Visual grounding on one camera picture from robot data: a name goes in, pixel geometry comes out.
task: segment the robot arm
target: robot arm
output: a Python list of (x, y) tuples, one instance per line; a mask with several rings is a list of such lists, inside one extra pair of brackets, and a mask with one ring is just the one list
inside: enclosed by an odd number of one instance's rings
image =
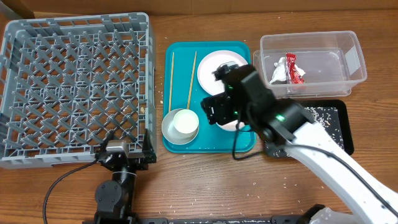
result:
[(266, 142), (268, 156), (286, 153), (303, 163), (347, 204), (356, 222), (398, 223), (398, 195), (347, 155), (298, 103), (275, 99), (252, 65), (222, 65), (214, 74), (225, 92), (201, 102), (210, 124), (250, 124)]

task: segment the white label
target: white label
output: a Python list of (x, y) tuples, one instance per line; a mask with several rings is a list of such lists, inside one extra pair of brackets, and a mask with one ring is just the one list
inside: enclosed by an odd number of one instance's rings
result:
[(361, 67), (355, 45), (345, 54), (345, 56), (346, 56), (349, 75), (352, 75), (355, 71), (357, 71)]

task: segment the white cup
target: white cup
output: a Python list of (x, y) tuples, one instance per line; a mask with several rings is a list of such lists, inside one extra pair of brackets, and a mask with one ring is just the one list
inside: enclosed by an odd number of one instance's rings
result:
[(199, 128), (199, 117), (192, 110), (180, 110), (174, 115), (173, 127), (171, 134), (176, 138), (191, 138)]

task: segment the brown wall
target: brown wall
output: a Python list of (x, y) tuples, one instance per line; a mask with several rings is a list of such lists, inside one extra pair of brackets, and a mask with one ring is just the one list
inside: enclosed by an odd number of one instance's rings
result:
[(149, 15), (219, 14), (240, 12), (332, 11), (398, 9), (398, 0), (3, 0), (25, 18), (32, 12)]

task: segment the plastic crate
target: plastic crate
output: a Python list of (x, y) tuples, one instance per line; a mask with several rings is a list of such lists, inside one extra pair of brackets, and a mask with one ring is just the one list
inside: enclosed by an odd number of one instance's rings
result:
[(11, 21), (0, 56), (0, 166), (89, 162), (110, 131), (156, 152), (155, 37), (145, 13)]

